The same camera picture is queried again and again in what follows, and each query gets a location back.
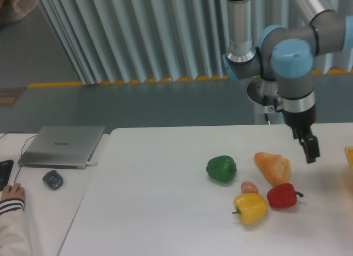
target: gray floor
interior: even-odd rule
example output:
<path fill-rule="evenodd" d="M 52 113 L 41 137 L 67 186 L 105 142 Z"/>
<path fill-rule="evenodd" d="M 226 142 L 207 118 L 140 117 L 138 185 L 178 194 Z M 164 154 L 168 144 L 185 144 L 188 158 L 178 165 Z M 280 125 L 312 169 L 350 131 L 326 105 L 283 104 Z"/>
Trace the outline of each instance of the gray floor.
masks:
<path fill-rule="evenodd" d="M 0 27 L 0 88 L 78 81 L 39 8 Z M 0 132 L 43 125 L 120 127 L 251 125 L 249 80 L 28 88 L 0 108 Z M 317 122 L 353 122 L 353 74 L 315 76 Z"/>

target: yellow object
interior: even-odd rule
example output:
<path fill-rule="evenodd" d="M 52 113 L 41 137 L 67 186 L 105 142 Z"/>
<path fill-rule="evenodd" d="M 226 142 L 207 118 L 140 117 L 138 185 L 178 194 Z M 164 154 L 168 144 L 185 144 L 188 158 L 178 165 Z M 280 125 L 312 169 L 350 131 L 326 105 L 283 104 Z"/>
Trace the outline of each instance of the yellow object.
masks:
<path fill-rule="evenodd" d="M 241 222 L 248 225 L 262 218 L 267 211 L 267 202 L 260 194 L 240 194 L 234 199 L 234 207 Z"/>
<path fill-rule="evenodd" d="M 353 147 L 345 147 L 344 151 L 346 152 L 349 167 L 353 171 Z"/>

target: laptop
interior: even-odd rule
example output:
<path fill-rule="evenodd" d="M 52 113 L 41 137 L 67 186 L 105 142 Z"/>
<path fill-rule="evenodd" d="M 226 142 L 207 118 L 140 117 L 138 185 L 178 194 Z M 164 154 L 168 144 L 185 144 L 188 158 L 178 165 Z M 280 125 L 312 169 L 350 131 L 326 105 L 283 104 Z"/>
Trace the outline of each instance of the laptop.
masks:
<path fill-rule="evenodd" d="M 18 161 L 24 167 L 85 169 L 104 126 L 43 126 Z"/>

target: red bell pepper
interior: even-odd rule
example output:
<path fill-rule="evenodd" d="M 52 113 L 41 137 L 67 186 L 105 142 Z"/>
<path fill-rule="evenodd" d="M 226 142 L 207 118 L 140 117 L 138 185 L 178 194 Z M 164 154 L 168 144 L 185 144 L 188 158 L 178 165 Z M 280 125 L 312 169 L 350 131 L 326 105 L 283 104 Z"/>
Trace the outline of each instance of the red bell pepper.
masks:
<path fill-rule="evenodd" d="M 296 204 L 297 195 L 299 197 L 304 196 L 302 193 L 295 191 L 292 184 L 284 183 L 269 190 L 267 199 L 273 208 L 287 208 Z"/>

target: striped sleeve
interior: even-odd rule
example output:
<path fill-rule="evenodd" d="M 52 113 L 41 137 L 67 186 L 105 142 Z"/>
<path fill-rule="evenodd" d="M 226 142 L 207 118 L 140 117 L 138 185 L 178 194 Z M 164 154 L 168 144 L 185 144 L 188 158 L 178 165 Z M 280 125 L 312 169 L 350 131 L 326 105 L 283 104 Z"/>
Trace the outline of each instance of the striped sleeve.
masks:
<path fill-rule="evenodd" d="M 22 199 L 14 198 L 7 199 L 0 202 L 0 216 L 3 213 L 15 210 L 24 210 L 24 201 Z"/>

